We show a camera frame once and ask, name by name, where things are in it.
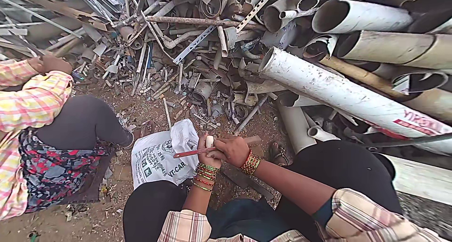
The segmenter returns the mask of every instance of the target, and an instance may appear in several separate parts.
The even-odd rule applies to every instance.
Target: woman's hand
[[[39,57],[33,57],[31,59],[28,59],[28,64],[31,66],[31,68],[33,68],[39,74],[43,74],[45,72],[45,70],[44,70],[44,62],[42,62],[39,59]]]
[[[44,63],[44,71],[47,73],[52,70],[62,71],[66,74],[71,75],[72,66],[70,63],[66,62],[62,58],[58,58],[54,55],[46,54],[42,57]]]
[[[207,157],[218,158],[240,168],[250,154],[250,148],[242,137],[229,136],[226,139],[214,140],[215,151],[207,153]]]
[[[206,148],[206,137],[207,133],[199,137],[198,149]],[[198,159],[200,163],[210,165],[215,168],[220,168],[222,166],[222,161],[217,158],[207,157],[207,153],[198,154]]]

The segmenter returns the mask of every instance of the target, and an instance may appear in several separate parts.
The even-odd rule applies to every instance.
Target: metal bar
[[[80,34],[77,34],[76,32],[71,31],[71,30],[67,29],[67,28],[64,27],[64,26],[58,25],[57,23],[53,22],[52,20],[49,20],[49,19],[45,18],[44,16],[41,16],[40,14],[37,14],[37,13],[35,13],[35,12],[32,12],[31,10],[29,10],[29,9],[27,9],[27,8],[25,8],[25,7],[22,7],[22,6],[20,6],[19,4],[17,4],[17,3],[11,2],[11,1],[9,1],[9,0],[1,0],[1,1],[6,2],[6,3],[8,3],[9,5],[12,5],[12,6],[16,7],[16,8],[19,8],[19,9],[25,11],[25,12],[28,12],[28,13],[30,13],[31,15],[33,15],[33,16],[39,18],[39,19],[42,19],[42,20],[44,20],[45,22],[47,22],[47,23],[49,23],[49,24],[51,24],[51,25],[53,25],[53,26],[55,26],[55,27],[58,27],[58,28],[60,28],[61,30],[65,31],[65,32],[68,32],[68,33],[70,33],[70,34],[75,35],[77,38],[82,38],[82,36],[81,36]]]

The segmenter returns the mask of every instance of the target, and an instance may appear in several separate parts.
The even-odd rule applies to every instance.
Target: plaid shirt
[[[441,242],[435,232],[420,228],[391,213],[362,193],[339,189],[332,197],[333,216],[326,228],[318,225],[326,242]],[[257,242],[242,234],[209,239],[211,227],[205,215],[191,210],[170,211],[158,242]],[[297,230],[285,232],[272,242],[309,242]]]
[[[51,124],[71,93],[72,77],[60,71],[37,75],[27,60],[0,63],[0,220],[27,207],[27,183],[20,167],[18,135],[27,127]],[[3,92],[25,83],[21,91]]]

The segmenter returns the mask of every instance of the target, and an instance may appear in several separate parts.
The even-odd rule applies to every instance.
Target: red and gray patterned cloth
[[[93,150],[57,150],[40,141],[34,128],[22,130],[19,142],[28,188],[25,213],[46,209],[76,193],[96,171],[100,158],[109,155],[99,142]]]

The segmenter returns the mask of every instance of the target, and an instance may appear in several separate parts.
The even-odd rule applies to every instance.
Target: green bangle
[[[194,184],[195,186],[197,186],[197,187],[199,187],[199,188],[203,189],[203,190],[206,190],[206,191],[208,191],[208,192],[212,192],[212,190],[211,190],[211,189],[207,189],[207,188],[205,188],[205,187],[202,187],[202,186],[200,186],[200,185],[196,184],[196,183],[195,183],[195,181],[193,181],[193,184]]]

